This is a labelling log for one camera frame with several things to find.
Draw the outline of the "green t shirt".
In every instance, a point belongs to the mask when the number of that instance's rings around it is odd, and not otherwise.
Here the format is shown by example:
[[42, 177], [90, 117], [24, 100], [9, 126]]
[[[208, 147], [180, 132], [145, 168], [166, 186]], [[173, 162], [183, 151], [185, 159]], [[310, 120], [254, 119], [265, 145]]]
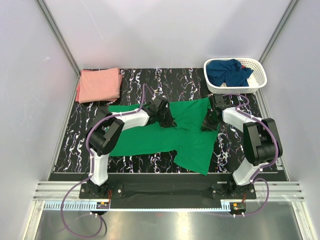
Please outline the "green t shirt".
[[218, 131], [202, 131], [210, 109], [209, 98], [171, 102], [170, 111], [176, 127], [162, 128], [158, 122], [124, 130], [112, 157], [176, 151], [174, 163], [187, 170], [207, 175]]

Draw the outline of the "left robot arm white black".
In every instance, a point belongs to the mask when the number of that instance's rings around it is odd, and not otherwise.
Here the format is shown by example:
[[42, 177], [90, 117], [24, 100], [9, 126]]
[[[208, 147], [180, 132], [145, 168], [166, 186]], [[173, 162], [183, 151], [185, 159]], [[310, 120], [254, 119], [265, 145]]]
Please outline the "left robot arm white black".
[[170, 102], [162, 96], [156, 96], [150, 102], [125, 112], [103, 110], [94, 119], [87, 130], [85, 145], [90, 157], [87, 184], [95, 197], [103, 198], [111, 192], [106, 184], [109, 178], [109, 155], [116, 147], [121, 133], [154, 123], [159, 123], [162, 128], [177, 126], [171, 114]]

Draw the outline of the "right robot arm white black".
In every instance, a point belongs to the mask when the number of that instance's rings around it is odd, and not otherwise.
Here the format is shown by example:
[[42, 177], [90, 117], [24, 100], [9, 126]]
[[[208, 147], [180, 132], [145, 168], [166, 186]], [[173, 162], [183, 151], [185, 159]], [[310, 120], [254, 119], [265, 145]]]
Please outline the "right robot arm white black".
[[272, 118], [262, 119], [242, 111], [241, 107], [248, 105], [249, 100], [234, 106], [227, 104], [222, 94], [214, 94], [209, 97], [209, 103], [201, 126], [203, 132], [217, 130], [219, 124], [226, 123], [243, 133], [244, 160], [225, 184], [213, 189], [214, 194], [236, 199], [250, 190], [264, 168], [272, 166], [282, 156], [277, 125]]

